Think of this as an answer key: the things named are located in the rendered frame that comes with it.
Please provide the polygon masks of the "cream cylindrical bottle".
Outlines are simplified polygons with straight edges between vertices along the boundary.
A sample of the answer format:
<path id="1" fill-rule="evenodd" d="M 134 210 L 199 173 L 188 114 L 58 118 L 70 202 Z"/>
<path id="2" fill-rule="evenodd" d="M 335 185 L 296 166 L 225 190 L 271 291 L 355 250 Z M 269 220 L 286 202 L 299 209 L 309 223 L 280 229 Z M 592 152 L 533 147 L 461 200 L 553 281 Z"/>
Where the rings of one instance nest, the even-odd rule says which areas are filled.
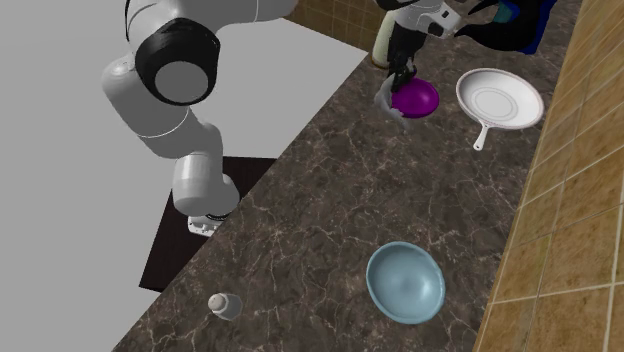
<path id="1" fill-rule="evenodd" d="M 395 24 L 394 17 L 394 11 L 388 11 L 385 14 L 371 52 L 372 63 L 382 69 L 387 69 L 389 67 L 388 47 Z"/>

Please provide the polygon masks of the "purple bowl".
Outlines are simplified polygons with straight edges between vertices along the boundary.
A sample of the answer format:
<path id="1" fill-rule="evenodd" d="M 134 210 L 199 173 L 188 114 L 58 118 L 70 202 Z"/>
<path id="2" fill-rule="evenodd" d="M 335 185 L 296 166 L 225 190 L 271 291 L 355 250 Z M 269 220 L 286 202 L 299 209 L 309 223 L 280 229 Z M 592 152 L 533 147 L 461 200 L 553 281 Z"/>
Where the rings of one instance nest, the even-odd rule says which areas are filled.
<path id="1" fill-rule="evenodd" d="M 435 87 L 414 77 L 391 96 L 391 107 L 404 117 L 417 119 L 432 114 L 439 106 L 440 98 Z"/>

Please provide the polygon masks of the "grey curved utensil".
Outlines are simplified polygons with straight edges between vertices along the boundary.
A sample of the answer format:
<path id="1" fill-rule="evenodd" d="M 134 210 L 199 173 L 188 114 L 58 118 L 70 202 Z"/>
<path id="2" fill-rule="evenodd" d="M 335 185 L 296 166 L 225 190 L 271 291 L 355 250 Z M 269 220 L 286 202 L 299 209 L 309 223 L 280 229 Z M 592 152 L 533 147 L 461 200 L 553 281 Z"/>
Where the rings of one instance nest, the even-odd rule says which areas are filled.
<path id="1" fill-rule="evenodd" d="M 404 131 L 407 131 L 409 127 L 407 119 L 399 110 L 392 108 L 391 88 L 394 78 L 395 75 L 392 74 L 384 80 L 374 96 L 374 103 L 382 112 L 397 121 L 403 127 Z"/>

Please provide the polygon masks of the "white frying pan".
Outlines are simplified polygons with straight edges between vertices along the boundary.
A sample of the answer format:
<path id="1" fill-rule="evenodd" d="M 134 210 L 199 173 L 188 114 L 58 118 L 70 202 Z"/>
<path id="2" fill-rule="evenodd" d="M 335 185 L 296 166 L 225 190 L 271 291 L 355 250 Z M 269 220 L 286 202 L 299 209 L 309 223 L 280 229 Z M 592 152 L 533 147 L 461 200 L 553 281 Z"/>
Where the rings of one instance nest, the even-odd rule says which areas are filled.
<path id="1" fill-rule="evenodd" d="M 455 87 L 463 112 L 481 125 L 473 149 L 481 151 L 490 129 L 521 130 L 536 125 L 545 112 L 539 92 L 525 79 L 496 68 L 464 73 Z"/>

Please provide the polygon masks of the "black and blue appliance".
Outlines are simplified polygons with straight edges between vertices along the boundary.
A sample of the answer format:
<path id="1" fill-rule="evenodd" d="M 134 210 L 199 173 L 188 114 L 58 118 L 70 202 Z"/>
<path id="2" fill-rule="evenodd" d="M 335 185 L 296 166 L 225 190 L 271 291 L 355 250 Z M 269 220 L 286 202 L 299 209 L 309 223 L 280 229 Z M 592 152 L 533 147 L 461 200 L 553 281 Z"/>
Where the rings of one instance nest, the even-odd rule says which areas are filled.
<path id="1" fill-rule="evenodd" d="M 496 5 L 495 17 L 486 24 L 467 24 L 454 34 L 467 36 L 497 51 L 535 54 L 543 37 L 550 12 L 557 0 L 480 0 L 469 15 Z"/>

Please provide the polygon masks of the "light blue bowl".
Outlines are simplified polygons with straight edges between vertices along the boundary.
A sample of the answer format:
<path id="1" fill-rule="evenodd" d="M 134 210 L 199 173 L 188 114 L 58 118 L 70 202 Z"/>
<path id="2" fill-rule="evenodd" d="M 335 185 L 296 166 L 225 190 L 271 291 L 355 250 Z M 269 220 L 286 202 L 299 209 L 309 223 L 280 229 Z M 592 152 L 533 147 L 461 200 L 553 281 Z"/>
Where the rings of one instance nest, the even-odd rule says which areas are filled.
<path id="1" fill-rule="evenodd" d="M 395 241 L 379 247 L 369 258 L 366 284 L 376 307 L 401 324 L 427 322 L 444 305 L 442 270 L 427 251 L 412 243 Z"/>

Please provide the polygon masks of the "dark robot stand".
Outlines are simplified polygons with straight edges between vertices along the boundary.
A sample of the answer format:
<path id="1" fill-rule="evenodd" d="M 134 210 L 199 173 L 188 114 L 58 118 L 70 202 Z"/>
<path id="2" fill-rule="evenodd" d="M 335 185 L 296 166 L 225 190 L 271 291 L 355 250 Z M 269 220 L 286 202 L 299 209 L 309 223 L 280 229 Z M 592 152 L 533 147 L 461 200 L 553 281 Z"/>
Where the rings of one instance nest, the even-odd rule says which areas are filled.
<path id="1" fill-rule="evenodd" d="M 276 161 L 275 158 L 223 157 L 223 171 L 243 198 Z M 188 230 L 187 217 L 178 212 L 169 194 L 139 287 L 162 292 L 208 240 Z"/>

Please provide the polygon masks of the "grey salt shaker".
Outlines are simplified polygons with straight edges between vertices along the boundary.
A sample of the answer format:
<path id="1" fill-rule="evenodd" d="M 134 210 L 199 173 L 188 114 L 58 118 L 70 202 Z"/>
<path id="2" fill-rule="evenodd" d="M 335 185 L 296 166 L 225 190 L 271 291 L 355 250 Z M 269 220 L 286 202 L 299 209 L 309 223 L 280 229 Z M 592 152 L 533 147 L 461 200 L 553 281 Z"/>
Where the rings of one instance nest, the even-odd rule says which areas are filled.
<path id="1" fill-rule="evenodd" d="M 209 298 L 207 305 L 220 319 L 232 321 L 241 314 L 243 302 L 235 294 L 216 293 Z"/>

